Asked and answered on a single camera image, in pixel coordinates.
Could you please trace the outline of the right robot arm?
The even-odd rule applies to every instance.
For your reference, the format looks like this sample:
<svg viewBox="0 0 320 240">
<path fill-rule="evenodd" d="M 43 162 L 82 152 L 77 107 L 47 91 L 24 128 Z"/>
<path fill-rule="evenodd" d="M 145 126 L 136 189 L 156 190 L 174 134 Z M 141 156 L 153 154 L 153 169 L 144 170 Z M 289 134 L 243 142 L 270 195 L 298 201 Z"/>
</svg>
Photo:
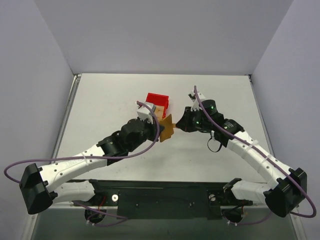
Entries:
<svg viewBox="0 0 320 240">
<path fill-rule="evenodd" d="M 210 134 L 211 138 L 244 159 L 265 180 L 264 183 L 249 182 L 235 178 L 223 187 L 224 201 L 230 205 L 238 201 L 266 204 L 277 216 L 285 217 L 307 192 L 307 174 L 301 168 L 292 169 L 281 163 L 254 140 L 244 128 L 233 119 L 219 113 L 214 100 L 199 103 L 184 109 L 176 128 L 187 132 Z"/>
</svg>

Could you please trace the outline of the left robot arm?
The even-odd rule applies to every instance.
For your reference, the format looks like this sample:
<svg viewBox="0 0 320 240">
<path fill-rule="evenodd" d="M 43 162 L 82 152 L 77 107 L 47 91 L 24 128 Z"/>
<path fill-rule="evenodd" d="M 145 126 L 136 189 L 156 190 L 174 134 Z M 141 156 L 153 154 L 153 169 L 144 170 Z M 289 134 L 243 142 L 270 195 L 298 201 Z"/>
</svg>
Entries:
<svg viewBox="0 0 320 240">
<path fill-rule="evenodd" d="M 36 163 L 26 166 L 19 188 L 28 214 L 41 213 L 55 202 L 71 201 L 72 193 L 76 195 L 76 200 L 92 206 L 99 205 L 103 200 L 100 190 L 88 181 L 72 186 L 71 180 L 91 170 L 135 157 L 132 153 L 135 149 L 147 140 L 155 144 L 164 130 L 160 123 L 131 119 L 120 130 L 78 155 L 61 157 L 43 166 Z"/>
</svg>

